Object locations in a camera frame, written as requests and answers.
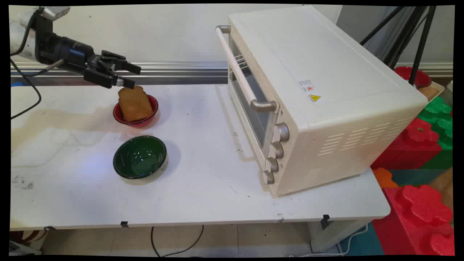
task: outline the white cable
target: white cable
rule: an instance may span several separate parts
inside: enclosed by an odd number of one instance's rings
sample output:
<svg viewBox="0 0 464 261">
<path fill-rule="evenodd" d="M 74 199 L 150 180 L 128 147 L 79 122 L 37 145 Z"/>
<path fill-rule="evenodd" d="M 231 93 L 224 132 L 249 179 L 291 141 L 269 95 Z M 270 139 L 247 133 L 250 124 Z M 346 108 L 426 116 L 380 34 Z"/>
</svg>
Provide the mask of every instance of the white cable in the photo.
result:
<svg viewBox="0 0 464 261">
<path fill-rule="evenodd" d="M 348 249 L 346 252 L 344 253 L 338 253 L 338 254 L 334 254 L 334 253 L 314 253 L 314 254 L 305 254 L 305 255 L 302 255 L 302 256 L 289 256 L 289 257 L 307 257 L 307 256 L 312 256 L 312 255 L 345 255 L 345 254 L 348 254 L 349 252 L 349 245 L 351 243 L 351 239 L 355 236 L 355 235 L 360 235 L 360 234 L 364 234 L 365 232 L 367 232 L 367 225 L 366 225 L 366 230 L 364 231 L 361 231 L 361 232 L 358 232 L 358 233 L 354 233 L 352 234 L 349 239 L 348 239 Z"/>
</svg>

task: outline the orange foam block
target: orange foam block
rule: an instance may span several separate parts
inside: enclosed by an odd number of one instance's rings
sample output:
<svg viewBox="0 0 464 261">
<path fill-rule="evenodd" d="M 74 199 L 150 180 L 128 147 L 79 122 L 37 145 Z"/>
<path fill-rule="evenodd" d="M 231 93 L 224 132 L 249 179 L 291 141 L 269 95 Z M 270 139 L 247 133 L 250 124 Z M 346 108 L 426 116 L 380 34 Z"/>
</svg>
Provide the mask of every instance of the orange foam block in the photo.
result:
<svg viewBox="0 0 464 261">
<path fill-rule="evenodd" d="M 384 188 L 397 188 L 398 185 L 392 180 L 392 173 L 384 168 L 377 168 L 372 170 L 377 182 L 381 189 Z"/>
</svg>

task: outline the oven knob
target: oven knob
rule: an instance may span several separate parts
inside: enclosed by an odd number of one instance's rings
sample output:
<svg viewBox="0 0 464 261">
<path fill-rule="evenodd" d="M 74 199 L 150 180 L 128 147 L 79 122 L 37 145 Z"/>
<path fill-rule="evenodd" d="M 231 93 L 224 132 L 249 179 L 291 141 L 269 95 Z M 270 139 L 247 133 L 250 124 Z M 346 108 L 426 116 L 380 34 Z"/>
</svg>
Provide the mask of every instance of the oven knob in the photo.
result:
<svg viewBox="0 0 464 261">
<path fill-rule="evenodd" d="M 274 184 L 274 175 L 267 170 L 263 171 L 263 181 L 266 185 Z"/>
<path fill-rule="evenodd" d="M 274 142 L 269 145 L 269 158 L 283 158 L 284 157 L 284 149 L 282 148 L 282 144 L 280 142 Z"/>
<path fill-rule="evenodd" d="M 273 140 L 279 141 L 279 142 L 286 142 L 290 138 L 289 135 L 289 128 L 287 127 L 287 124 L 281 122 L 276 125 L 274 125 L 274 135 L 273 135 Z"/>
<path fill-rule="evenodd" d="M 279 165 L 277 165 L 277 160 L 274 158 L 267 158 L 266 160 L 266 170 L 272 173 L 279 171 Z"/>
</svg>

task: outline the warning label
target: warning label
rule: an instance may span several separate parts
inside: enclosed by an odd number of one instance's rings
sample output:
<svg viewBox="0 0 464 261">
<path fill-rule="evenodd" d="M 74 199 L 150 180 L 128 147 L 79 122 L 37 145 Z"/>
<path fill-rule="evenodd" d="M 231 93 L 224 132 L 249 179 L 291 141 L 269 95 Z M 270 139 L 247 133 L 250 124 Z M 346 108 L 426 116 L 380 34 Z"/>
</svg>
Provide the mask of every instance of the warning label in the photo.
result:
<svg viewBox="0 0 464 261">
<path fill-rule="evenodd" d="M 312 94 L 310 94 L 309 96 L 311 97 L 311 99 L 313 100 L 313 102 L 316 102 L 316 101 L 319 100 L 319 98 L 321 97 L 321 96 L 312 95 Z"/>
<path fill-rule="evenodd" d="M 300 85 L 301 90 L 306 94 L 308 99 L 315 103 L 317 100 L 321 98 L 321 96 L 313 95 L 312 93 L 319 93 L 318 90 L 314 87 L 314 84 L 310 80 L 298 81 L 298 85 Z"/>
</svg>

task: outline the black tripod stand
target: black tripod stand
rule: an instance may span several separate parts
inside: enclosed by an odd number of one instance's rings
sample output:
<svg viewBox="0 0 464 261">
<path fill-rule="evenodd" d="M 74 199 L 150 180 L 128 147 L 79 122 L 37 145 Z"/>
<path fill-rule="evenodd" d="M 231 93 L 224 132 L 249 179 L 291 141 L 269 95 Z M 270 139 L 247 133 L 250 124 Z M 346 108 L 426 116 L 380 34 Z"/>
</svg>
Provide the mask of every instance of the black tripod stand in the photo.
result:
<svg viewBox="0 0 464 261">
<path fill-rule="evenodd" d="M 429 11 L 427 15 L 424 17 L 425 24 L 424 29 L 422 30 L 422 35 L 420 36 L 419 46 L 417 48 L 416 57 L 414 58 L 414 64 L 412 66 L 411 76 L 409 78 L 409 84 L 413 85 L 417 75 L 417 69 L 419 68 L 420 59 L 422 58 L 422 53 L 424 52 L 425 42 L 427 41 L 427 36 L 430 31 L 430 25 L 432 24 L 433 15 L 435 14 L 435 9 L 437 6 L 429 6 Z M 374 36 L 382 27 L 387 24 L 397 13 L 399 13 L 403 7 L 397 7 L 393 12 L 391 12 L 385 19 L 380 22 L 378 26 L 372 30 L 361 42 L 361 45 L 367 43 L 372 36 Z M 391 69 L 394 69 L 396 62 L 400 58 L 400 55 L 406 48 L 407 44 L 411 40 L 412 36 L 420 26 L 420 24 L 424 21 L 419 22 L 420 17 L 425 12 L 426 7 L 415 7 L 406 22 L 406 26 L 401 30 L 398 38 L 393 43 L 393 47 L 389 50 L 386 58 L 384 59 L 384 63 L 389 66 Z"/>
</svg>

